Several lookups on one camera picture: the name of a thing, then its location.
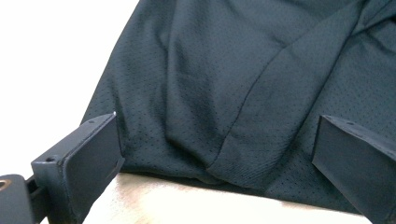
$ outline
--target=folded fabric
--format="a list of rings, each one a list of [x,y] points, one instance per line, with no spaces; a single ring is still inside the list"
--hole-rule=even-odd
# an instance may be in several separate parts
[[[356,212],[311,163],[318,117],[396,139],[395,15],[393,0],[141,0],[83,121],[117,112],[123,172]]]

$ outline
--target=perforated fabric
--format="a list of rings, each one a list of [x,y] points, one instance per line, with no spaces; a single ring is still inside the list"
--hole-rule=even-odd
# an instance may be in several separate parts
[[[141,1],[83,119],[123,172],[356,212],[311,164],[318,116],[396,139],[396,1]]]

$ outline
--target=black mesh fabric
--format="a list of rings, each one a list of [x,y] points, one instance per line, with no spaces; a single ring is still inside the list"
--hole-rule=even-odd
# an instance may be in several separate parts
[[[117,112],[123,172],[356,212],[311,164],[318,116],[396,139],[395,15],[392,0],[142,0],[83,121]]]

